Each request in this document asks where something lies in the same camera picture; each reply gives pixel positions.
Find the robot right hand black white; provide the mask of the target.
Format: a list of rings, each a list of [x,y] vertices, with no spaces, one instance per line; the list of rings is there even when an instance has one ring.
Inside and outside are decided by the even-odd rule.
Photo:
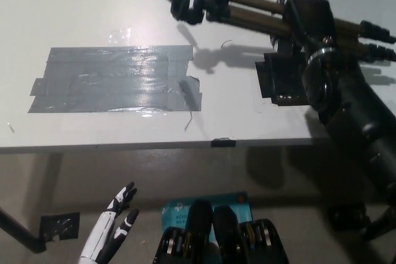
[[[337,49],[337,30],[328,0],[277,0],[284,8],[283,21],[293,41],[306,57],[324,48]]]

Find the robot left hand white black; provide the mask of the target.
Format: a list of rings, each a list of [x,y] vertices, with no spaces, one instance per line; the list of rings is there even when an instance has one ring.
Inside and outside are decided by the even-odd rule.
[[[114,228],[116,219],[129,208],[136,192],[135,184],[130,182],[114,196],[91,230],[80,254],[79,263],[109,263],[111,261],[139,215],[138,209],[131,210],[120,226]]]

